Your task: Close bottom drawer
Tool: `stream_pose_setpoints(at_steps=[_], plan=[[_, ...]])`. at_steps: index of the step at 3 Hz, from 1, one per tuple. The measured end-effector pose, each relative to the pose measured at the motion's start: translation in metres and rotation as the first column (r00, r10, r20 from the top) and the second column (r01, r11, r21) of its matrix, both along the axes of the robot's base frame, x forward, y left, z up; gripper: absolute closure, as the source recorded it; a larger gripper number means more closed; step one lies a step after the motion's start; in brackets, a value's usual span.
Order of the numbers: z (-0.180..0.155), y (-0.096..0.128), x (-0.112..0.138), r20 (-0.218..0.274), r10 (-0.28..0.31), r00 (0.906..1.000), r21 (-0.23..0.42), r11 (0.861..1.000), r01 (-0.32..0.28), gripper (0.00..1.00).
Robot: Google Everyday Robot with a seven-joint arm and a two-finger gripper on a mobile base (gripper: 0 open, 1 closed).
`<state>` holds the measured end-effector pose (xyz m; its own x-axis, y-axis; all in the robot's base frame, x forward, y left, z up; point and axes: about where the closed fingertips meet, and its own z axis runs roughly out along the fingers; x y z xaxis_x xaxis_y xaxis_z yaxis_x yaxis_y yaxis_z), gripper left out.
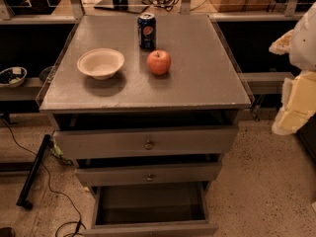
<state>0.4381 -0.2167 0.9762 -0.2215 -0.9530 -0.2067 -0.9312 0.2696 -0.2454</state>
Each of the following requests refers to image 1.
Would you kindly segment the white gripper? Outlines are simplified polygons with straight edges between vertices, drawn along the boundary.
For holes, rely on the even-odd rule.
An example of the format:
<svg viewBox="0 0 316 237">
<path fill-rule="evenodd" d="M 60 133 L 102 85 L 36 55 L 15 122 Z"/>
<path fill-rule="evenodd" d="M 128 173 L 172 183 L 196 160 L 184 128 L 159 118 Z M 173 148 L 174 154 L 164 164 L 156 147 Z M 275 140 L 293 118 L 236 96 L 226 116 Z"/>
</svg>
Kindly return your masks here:
<svg viewBox="0 0 316 237">
<path fill-rule="evenodd" d="M 289 55 L 289 62 L 302 71 L 285 78 L 281 103 L 272 131 L 278 135 L 296 133 L 316 114 L 316 3 L 288 31 L 269 47 L 269 52 Z"/>
</svg>

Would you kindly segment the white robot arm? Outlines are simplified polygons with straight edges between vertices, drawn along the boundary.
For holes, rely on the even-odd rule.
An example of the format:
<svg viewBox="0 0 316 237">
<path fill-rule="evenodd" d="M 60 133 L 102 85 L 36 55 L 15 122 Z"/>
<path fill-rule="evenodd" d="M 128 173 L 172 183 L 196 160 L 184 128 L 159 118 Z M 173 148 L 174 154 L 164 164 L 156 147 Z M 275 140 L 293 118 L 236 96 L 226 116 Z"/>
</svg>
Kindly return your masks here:
<svg viewBox="0 0 316 237">
<path fill-rule="evenodd" d="M 282 106 L 272 126 L 275 134 L 294 134 L 316 114 L 316 3 L 293 30 L 271 44 L 269 52 L 287 53 L 289 62 L 301 70 L 294 79 L 284 79 Z"/>
</svg>

